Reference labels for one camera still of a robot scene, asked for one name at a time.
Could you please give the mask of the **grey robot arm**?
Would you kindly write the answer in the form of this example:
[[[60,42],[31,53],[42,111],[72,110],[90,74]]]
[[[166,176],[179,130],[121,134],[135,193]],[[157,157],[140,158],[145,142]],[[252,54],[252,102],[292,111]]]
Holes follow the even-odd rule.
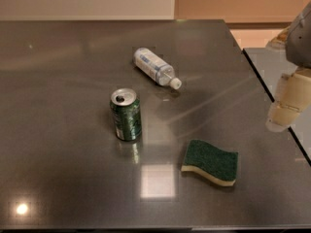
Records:
[[[282,132],[311,104],[311,2],[266,46],[283,50],[286,59],[296,66],[293,73],[279,79],[267,115],[266,127]]]

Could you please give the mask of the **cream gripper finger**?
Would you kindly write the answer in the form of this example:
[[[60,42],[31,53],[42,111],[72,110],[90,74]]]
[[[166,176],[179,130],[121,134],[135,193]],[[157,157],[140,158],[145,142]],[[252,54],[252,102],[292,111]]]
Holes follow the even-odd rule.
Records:
[[[266,127],[272,132],[282,132],[310,105],[311,69],[298,67],[290,75],[283,74],[277,83]]]

